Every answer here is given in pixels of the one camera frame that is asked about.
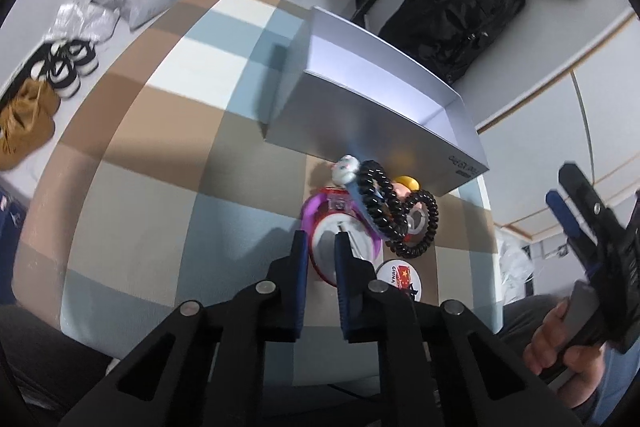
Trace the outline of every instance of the black backpack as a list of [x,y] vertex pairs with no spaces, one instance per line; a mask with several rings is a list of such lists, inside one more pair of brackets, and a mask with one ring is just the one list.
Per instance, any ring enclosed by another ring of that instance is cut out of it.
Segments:
[[380,38],[447,84],[463,76],[526,0],[404,0]]

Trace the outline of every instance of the metal screw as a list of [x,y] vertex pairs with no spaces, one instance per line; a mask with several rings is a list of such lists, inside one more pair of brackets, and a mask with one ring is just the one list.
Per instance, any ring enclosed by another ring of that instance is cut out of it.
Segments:
[[273,293],[275,289],[276,283],[272,281],[260,281],[255,285],[255,290],[262,294]]
[[455,299],[449,299],[444,303],[444,311],[450,315],[460,315],[464,310],[465,305]]
[[389,285],[386,282],[381,281],[380,279],[373,279],[372,281],[369,281],[369,289],[373,293],[386,292],[388,288]]
[[180,313],[185,317],[192,317],[200,311],[200,305],[196,301],[183,302],[180,306]]

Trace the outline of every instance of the human hand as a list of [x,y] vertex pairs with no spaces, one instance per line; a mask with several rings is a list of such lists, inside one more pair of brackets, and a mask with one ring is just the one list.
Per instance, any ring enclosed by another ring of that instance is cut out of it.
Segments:
[[[558,359],[556,349],[566,341],[562,318],[567,307],[568,302],[564,300],[548,312],[524,349],[524,363],[536,375]],[[584,403],[600,383],[604,374],[604,351],[602,346],[572,346],[566,350],[562,361],[575,375],[558,389],[558,397],[572,409]]]

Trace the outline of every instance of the checkered rug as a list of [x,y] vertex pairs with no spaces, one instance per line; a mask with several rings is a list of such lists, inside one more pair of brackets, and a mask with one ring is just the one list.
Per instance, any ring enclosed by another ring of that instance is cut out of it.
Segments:
[[[183,0],[137,38],[49,159],[20,238],[18,301],[120,358],[175,305],[229,299],[286,255],[303,201],[330,181],[329,163],[262,139],[305,14],[285,0]],[[482,178],[438,203],[436,245],[413,261],[422,300],[457,298],[499,327]],[[335,289],[310,272],[302,339],[268,346],[266,380],[376,368],[375,346],[341,340]]]

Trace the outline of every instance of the silver box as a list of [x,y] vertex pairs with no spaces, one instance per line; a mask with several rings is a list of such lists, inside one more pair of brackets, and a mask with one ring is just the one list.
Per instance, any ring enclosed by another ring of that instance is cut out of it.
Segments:
[[313,8],[289,47],[270,143],[378,161],[441,196],[488,168],[460,96],[386,42]]

